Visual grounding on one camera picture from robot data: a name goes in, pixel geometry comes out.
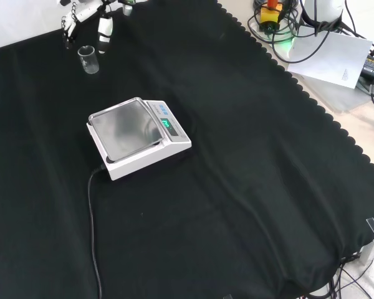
green digital display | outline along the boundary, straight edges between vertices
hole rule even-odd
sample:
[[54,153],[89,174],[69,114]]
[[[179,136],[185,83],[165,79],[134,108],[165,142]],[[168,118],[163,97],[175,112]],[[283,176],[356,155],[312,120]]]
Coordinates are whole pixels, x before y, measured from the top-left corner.
[[175,128],[170,123],[169,119],[161,118],[161,121],[162,121],[163,126],[168,130],[168,132],[171,136],[179,136],[179,134],[177,134]]
[[164,125],[165,127],[167,127],[167,128],[170,127],[169,122],[168,122],[167,120],[162,120],[162,122],[163,122],[163,125]]

white paper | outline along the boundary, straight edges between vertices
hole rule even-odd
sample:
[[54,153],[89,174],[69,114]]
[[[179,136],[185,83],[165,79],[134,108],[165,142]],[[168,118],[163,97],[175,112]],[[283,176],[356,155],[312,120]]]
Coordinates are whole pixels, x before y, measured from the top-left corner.
[[[300,36],[314,32],[313,28],[301,27]],[[289,52],[291,61],[308,57],[320,45],[327,32],[319,32],[317,37],[295,38]],[[330,32],[320,50],[308,60],[290,64],[288,71],[355,88],[362,72],[372,42],[366,39]]]

black cloth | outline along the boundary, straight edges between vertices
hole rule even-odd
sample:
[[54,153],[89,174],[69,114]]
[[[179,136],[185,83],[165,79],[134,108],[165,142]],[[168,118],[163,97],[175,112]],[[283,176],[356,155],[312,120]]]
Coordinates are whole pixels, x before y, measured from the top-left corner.
[[95,75],[59,31],[0,49],[0,299],[97,297],[86,122],[133,97],[164,100],[193,147],[93,178],[104,298],[296,298],[371,241],[374,165],[215,1],[114,27]]

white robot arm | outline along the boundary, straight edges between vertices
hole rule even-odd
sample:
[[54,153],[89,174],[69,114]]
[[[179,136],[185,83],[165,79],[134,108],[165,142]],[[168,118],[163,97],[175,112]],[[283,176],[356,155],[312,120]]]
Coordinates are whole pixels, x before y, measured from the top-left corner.
[[[98,25],[98,52],[103,54],[109,47],[110,38],[112,35],[113,21],[112,17],[108,15],[106,9],[111,3],[116,0],[94,0],[84,4],[83,9],[77,12],[76,2],[72,3],[72,9],[68,15],[62,17],[61,27],[63,30],[62,38],[65,47],[70,49],[76,39],[77,32],[81,25],[89,20],[100,16],[100,23]],[[133,5],[139,2],[146,2],[147,0],[117,0],[123,5],[123,14],[129,16],[132,13]]]

table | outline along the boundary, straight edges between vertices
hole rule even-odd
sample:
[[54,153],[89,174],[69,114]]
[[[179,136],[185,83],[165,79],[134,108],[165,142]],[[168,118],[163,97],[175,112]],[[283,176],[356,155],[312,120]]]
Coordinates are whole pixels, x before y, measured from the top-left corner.
[[[247,20],[253,15],[252,1],[251,0],[219,0],[219,3],[234,17],[241,22],[242,26],[247,31]],[[357,26],[357,32],[361,35],[373,39],[374,42],[374,9],[370,7],[363,7],[362,1],[348,1],[349,8],[353,15],[353,19]],[[349,19],[344,14],[343,20],[350,25]],[[267,44],[263,46],[271,53],[272,49]],[[286,64],[281,62],[275,55],[272,56],[278,63],[286,68]],[[374,163],[374,105],[368,102],[348,113],[338,114],[330,110],[325,104],[324,99],[320,98],[317,94],[310,89],[305,82],[300,79],[300,76],[294,76],[301,86],[303,86],[306,92],[309,92],[310,97],[318,101],[319,105],[322,106],[327,113],[333,116],[333,119],[341,124],[344,130],[347,130],[349,136],[353,137],[356,141],[356,145],[363,149],[363,153],[370,157],[372,163]]]

